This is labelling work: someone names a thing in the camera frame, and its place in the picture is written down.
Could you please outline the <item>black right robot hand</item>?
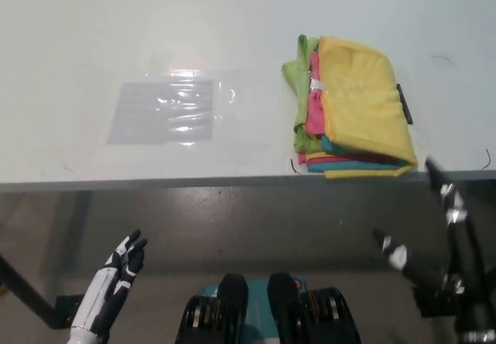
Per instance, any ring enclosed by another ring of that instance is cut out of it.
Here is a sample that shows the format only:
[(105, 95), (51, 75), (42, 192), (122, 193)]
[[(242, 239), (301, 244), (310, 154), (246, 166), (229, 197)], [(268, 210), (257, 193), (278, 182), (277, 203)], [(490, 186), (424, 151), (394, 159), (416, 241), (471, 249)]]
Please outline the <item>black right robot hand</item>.
[(460, 334), (495, 330), (491, 285), (465, 201), (434, 160), (428, 158), (425, 168), (446, 224), (449, 266), (445, 270), (429, 266), (380, 229), (373, 231), (374, 240), (389, 264), (413, 283), (415, 303), (423, 318), (453, 316), (455, 331)]

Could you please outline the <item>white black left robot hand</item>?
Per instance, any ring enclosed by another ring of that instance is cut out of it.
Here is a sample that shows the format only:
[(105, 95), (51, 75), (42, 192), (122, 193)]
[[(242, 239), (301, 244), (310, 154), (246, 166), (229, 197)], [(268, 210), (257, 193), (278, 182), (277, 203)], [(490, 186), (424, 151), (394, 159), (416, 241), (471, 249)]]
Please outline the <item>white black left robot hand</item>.
[(146, 239), (135, 230), (94, 275), (71, 323), (68, 344), (107, 343), (110, 331), (143, 268)]

